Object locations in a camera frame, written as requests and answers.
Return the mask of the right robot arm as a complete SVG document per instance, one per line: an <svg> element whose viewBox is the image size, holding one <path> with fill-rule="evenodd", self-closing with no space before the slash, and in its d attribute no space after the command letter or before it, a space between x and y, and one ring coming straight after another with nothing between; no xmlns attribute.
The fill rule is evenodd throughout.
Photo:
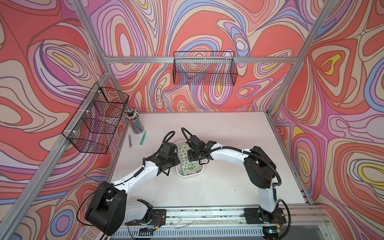
<svg viewBox="0 0 384 240"><path fill-rule="evenodd" d="M263 227L265 240L281 240L289 232L292 217L288 205L277 198L276 187L282 185L277 167L262 148L254 146L243 150L224 146L214 141L207 143L181 128L186 143L191 148L188 159L206 165L211 161L225 161L245 168L251 183L258 188L260 204L258 208L245 208L247 224L269 224Z"/></svg>

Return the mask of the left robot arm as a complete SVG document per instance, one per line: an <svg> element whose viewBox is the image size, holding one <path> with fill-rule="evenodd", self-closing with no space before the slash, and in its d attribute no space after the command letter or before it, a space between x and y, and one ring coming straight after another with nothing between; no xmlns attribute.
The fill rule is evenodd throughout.
<svg viewBox="0 0 384 240"><path fill-rule="evenodd" d="M177 146L170 140L176 132L170 131L161 142L159 149L147 158L142 165L127 176L113 183L102 182L93 193L93 198L85 213L86 225L96 227L106 236L114 234L125 223L151 223L153 206L143 199L128 199L145 183L180 164Z"/></svg>

